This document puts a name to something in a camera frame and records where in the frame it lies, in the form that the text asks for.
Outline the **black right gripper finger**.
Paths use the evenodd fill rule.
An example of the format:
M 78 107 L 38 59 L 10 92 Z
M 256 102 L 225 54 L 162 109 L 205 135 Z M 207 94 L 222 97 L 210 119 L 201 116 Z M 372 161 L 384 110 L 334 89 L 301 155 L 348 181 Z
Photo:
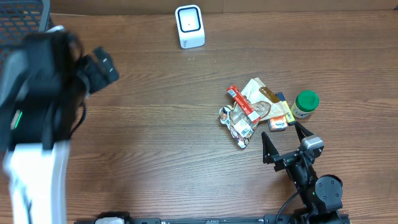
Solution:
M 279 156 L 279 152 L 265 132 L 261 133 L 261 137 L 263 146 L 263 163 L 273 164 L 275 162 L 275 158 Z
M 295 130 L 297 132 L 297 136 L 299 141 L 302 141 L 304 138 L 312 136 L 313 133 L 311 131 L 309 131 L 308 129 L 306 129 L 301 123 L 299 123 L 298 121 L 295 122 L 294 124 L 295 126 Z

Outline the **yellow highlighter pen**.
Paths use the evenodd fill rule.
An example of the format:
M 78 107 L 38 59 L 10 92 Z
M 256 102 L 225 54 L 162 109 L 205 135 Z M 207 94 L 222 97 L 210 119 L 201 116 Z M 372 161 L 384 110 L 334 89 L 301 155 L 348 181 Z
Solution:
M 287 104 L 287 101 L 285 100 L 285 97 L 284 97 L 283 93 L 282 92 L 278 92 L 278 93 L 276 93 L 276 96 L 278 97 L 278 99 L 281 102 L 283 102 L 284 107 L 285 107 L 285 109 L 287 111 L 287 113 L 285 114 L 285 118 L 286 118 L 287 124 L 289 126 L 293 126 L 295 124 L 295 118 L 294 118 L 294 116 L 293 116 L 293 114 L 292 114 L 292 112 L 291 112 L 291 110 L 289 108 L 289 105 Z

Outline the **orange snack packet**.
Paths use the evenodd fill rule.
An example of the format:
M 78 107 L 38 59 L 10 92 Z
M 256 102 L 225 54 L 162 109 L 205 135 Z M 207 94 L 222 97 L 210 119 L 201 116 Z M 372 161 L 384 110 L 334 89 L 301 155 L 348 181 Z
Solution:
M 267 122 L 270 131 L 284 131 L 289 126 L 285 115 L 270 118 Z

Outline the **green lid Knorr jar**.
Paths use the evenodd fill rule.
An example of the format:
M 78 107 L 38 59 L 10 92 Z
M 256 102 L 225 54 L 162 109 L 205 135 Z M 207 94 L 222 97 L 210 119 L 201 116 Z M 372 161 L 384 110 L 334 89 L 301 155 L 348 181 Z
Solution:
M 306 118 L 318 108 L 319 104 L 319 96 L 314 91 L 304 90 L 297 95 L 290 110 L 296 118 Z

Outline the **clear brown snack bag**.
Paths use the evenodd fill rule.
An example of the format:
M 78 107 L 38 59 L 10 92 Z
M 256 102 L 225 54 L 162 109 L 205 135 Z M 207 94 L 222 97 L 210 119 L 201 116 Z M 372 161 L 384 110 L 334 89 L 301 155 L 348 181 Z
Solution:
M 239 88 L 238 90 L 259 114 L 260 121 L 252 123 L 228 92 L 227 94 L 232 97 L 234 103 L 222 107 L 219 110 L 219 115 L 220 123 L 227 127 L 235 143 L 241 149 L 245 149 L 260 122 L 285 115 L 287 111 L 283 102 L 259 78 L 250 79 L 242 90 Z

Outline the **red snack bar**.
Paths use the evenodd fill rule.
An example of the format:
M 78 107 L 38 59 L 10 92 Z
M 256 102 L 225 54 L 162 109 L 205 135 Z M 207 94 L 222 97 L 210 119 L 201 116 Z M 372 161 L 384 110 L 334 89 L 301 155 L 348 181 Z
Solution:
M 235 102 L 237 102 L 252 123 L 258 123 L 260 121 L 261 117 L 251 106 L 250 102 L 238 90 L 236 85 L 228 87 L 226 91 L 234 98 Z

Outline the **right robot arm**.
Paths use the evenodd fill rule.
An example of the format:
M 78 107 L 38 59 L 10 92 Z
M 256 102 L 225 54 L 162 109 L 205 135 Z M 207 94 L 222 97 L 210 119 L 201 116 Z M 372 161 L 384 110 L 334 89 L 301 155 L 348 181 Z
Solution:
M 279 154 L 270 137 L 261 133 L 263 163 L 273 164 L 276 172 L 285 170 L 294 183 L 294 193 L 275 215 L 265 215 L 264 223 L 349 223 L 343 208 L 343 182 L 335 175 L 317 176 L 313 168 L 320 157 L 324 142 L 299 122 L 295 123 L 300 145 L 296 150 Z

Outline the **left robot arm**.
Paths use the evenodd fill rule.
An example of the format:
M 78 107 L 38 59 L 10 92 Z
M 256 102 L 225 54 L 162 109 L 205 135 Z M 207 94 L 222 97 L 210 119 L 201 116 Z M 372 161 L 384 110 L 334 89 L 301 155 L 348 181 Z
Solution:
M 65 223 L 66 174 L 85 100 L 119 78 L 102 47 L 62 26 L 26 35 L 1 70 L 2 169 L 14 223 Z

